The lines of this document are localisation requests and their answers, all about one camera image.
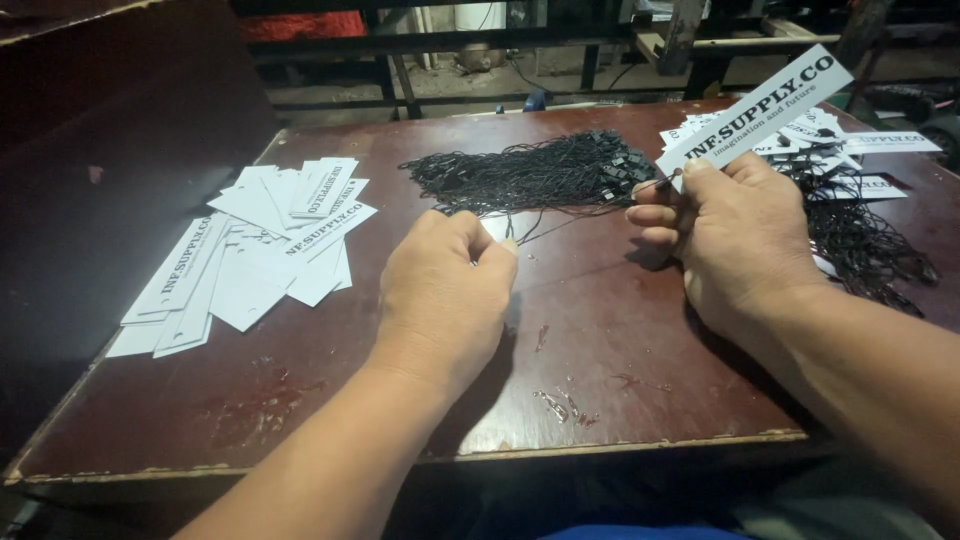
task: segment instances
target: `wooden table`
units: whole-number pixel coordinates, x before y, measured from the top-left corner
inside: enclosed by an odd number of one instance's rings
[[[353,374],[373,345],[381,269],[433,201],[397,166],[436,152],[496,152],[591,129],[617,129],[651,159],[658,132],[685,113],[730,102],[558,110],[280,132],[260,163],[300,167],[356,157],[379,213],[348,234],[353,287],[311,309],[284,299],[241,334],[217,321],[196,349],[97,358],[8,471],[8,484],[236,476],[262,459]],[[866,128],[851,118],[849,131]],[[871,156],[908,199],[876,203],[943,274],[937,288],[898,285],[928,320],[960,330],[960,184],[927,159]],[[522,233],[536,215],[515,218]],[[552,212],[542,231],[567,216]],[[486,222],[494,234],[505,223]],[[520,249],[500,350],[430,439],[423,461],[608,453],[806,438],[803,411],[684,302],[676,268],[636,263],[620,212],[583,219]],[[561,422],[538,391],[569,394],[591,427]],[[562,405],[570,409],[566,399]],[[402,415],[403,403],[396,404]]]

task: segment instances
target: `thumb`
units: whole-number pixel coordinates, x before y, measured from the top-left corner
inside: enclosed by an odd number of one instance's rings
[[[706,158],[694,158],[684,165],[684,194],[699,208],[729,189],[736,182],[726,173],[713,166]]]
[[[516,241],[507,238],[500,243],[492,243],[477,259],[477,266],[493,271],[501,276],[508,288],[513,288],[516,278],[516,254],[519,248]]]

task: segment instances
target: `red cloth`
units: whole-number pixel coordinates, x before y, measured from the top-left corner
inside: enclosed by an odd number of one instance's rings
[[[293,41],[325,37],[365,36],[360,12],[305,13],[240,19],[240,37],[247,42]]]

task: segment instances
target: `wooden post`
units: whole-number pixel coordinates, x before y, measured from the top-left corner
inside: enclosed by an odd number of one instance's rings
[[[700,19],[707,0],[677,0],[673,4],[673,18],[663,40],[663,54],[657,63],[661,75],[683,75],[690,59],[690,49],[696,39]]]
[[[894,0],[859,0],[833,50],[844,67],[853,71],[883,32],[883,23]]]

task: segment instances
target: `person's right hand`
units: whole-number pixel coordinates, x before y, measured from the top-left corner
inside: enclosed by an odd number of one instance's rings
[[[684,264],[686,295],[717,333],[740,341],[783,299],[827,281],[810,254],[803,195],[750,152],[720,171],[687,162],[684,191],[635,189],[640,239]]]

